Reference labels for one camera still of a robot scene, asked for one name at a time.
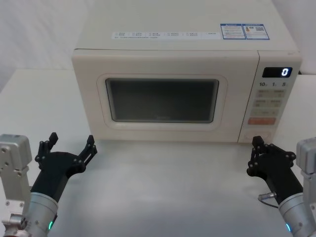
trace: white table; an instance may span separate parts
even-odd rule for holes
[[[316,76],[298,77],[277,146],[295,151],[316,135],[315,88]],[[33,157],[53,131],[53,150],[75,154],[90,133],[72,71],[18,70],[0,94],[0,114],[0,134],[27,135]],[[250,145],[97,141],[97,149],[86,172],[69,180],[50,237],[291,236],[279,211],[257,200],[269,189],[245,173]],[[33,184],[39,169],[29,167]],[[0,203],[2,219],[3,191]]]

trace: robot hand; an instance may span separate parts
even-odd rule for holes
[[[39,143],[35,161],[41,169],[31,191],[27,179],[32,160],[29,140],[20,135],[0,136],[0,171],[6,196],[4,237],[46,237],[57,218],[58,201],[68,179],[85,171],[97,153],[90,135],[78,155],[50,152],[58,140],[52,133],[48,141]]]
[[[293,236],[316,237],[313,217],[316,183],[312,182],[316,168],[316,139],[304,140],[297,145],[296,163],[302,168],[304,189],[291,170],[296,159],[293,152],[286,152],[274,144],[265,144],[260,136],[253,138],[252,145],[254,148],[247,174],[266,181],[271,193],[265,196],[276,199],[279,211]]]

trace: microwave oven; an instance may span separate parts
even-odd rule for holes
[[[271,0],[98,0],[73,52],[97,139],[272,140],[301,65]]]

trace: orange button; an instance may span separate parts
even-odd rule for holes
[[[249,125],[274,125],[276,118],[249,118]]]

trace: microwave button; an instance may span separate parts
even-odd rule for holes
[[[272,97],[273,90],[258,90],[256,97],[257,98],[269,98]]]
[[[276,118],[254,118],[251,117],[248,120],[249,125],[274,125]]]
[[[268,107],[279,108],[281,107],[282,100],[269,100]]]
[[[278,109],[252,109],[250,115],[253,117],[274,117],[278,115]]]
[[[268,107],[269,101],[268,100],[255,100],[253,107]]]
[[[285,96],[285,90],[273,90],[273,95],[271,97],[283,98],[284,96]]]

